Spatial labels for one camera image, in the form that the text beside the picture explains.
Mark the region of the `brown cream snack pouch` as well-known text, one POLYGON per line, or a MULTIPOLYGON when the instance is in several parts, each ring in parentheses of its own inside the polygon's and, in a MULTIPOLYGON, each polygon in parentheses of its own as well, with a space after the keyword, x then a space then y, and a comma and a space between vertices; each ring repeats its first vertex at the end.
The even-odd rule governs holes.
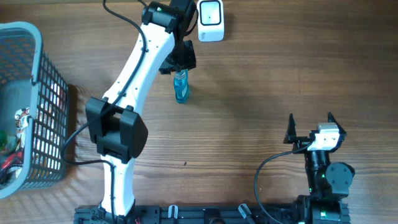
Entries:
POLYGON ((29 116, 30 108, 22 108, 15 113, 16 137, 18 143, 25 139, 25 132, 29 126, 29 116))

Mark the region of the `green drink bottle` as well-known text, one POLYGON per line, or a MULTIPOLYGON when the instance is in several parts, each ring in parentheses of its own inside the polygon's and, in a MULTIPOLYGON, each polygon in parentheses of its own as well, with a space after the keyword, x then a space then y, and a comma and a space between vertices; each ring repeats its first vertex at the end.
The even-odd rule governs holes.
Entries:
POLYGON ((1 154, 9 154, 16 149, 17 137, 15 135, 11 135, 6 133, 5 131, 1 131, 0 138, 1 154))

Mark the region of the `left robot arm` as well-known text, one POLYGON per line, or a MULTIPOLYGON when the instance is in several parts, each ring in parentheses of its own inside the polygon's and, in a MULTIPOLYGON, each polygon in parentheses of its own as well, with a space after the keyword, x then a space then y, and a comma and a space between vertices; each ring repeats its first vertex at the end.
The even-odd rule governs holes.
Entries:
POLYGON ((148 129, 141 114, 158 73, 185 72, 196 67, 192 41, 185 40, 197 5, 172 0, 151 2, 142 12, 139 36, 121 74, 101 99, 90 98, 86 117, 91 142, 104 164, 104 197, 92 223, 129 223, 136 199, 132 189, 134 163, 148 129))

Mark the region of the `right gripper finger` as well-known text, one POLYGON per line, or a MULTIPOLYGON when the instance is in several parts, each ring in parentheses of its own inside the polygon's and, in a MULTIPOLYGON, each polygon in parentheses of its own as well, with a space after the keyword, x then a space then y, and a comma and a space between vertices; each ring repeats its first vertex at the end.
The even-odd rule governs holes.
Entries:
POLYGON ((285 134, 285 138, 283 143, 284 144, 293 144, 297 142, 297 133, 296 133, 296 128, 295 128, 295 120, 293 114, 289 114, 289 122, 288 122, 288 127, 287 131, 285 134))
POLYGON ((339 129, 340 133, 345 133, 346 131, 341 127, 341 125, 337 122, 337 120, 335 119, 335 117, 333 116, 333 114, 331 112, 328 113, 328 122, 329 123, 335 123, 339 129))

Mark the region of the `red black snack packet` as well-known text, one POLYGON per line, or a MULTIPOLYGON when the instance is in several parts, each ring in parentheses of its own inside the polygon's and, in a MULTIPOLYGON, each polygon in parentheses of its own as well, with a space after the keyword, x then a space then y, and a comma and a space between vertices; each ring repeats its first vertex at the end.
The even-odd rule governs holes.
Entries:
POLYGON ((6 180, 7 172, 12 168, 22 168, 24 163, 24 151, 22 149, 14 152, 1 165, 1 184, 6 180))

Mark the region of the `blue mouthwash bottle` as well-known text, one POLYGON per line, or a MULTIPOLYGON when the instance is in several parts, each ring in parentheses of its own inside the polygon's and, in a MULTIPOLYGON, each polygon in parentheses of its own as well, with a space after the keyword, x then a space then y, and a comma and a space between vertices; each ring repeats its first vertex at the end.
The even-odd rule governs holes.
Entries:
POLYGON ((174 90, 177 102, 186 102, 189 94, 188 70, 181 70, 180 72, 175 73, 174 90))

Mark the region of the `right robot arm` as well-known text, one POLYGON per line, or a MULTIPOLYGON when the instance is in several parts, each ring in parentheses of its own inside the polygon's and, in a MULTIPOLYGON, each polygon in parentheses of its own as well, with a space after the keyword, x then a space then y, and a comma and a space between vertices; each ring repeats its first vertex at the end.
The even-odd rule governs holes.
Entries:
POLYGON ((347 133, 328 113, 328 121, 311 130, 309 136, 297 136, 295 120, 289 115, 284 143, 305 158, 308 195, 299 195, 292 204, 291 223, 335 224, 350 223, 349 208, 343 199, 348 197, 355 170, 344 162, 332 163, 330 154, 342 145, 347 133))

